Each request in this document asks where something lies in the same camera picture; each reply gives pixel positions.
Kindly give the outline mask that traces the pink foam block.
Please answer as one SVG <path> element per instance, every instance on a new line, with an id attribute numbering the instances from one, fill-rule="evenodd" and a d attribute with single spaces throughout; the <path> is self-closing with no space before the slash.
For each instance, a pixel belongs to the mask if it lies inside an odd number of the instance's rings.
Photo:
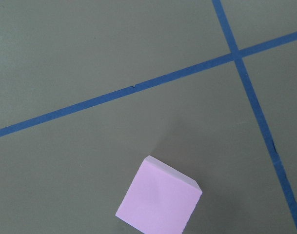
<path id="1" fill-rule="evenodd" d="M 147 156 L 116 217 L 144 234 L 181 234 L 201 195 L 195 180 Z"/>

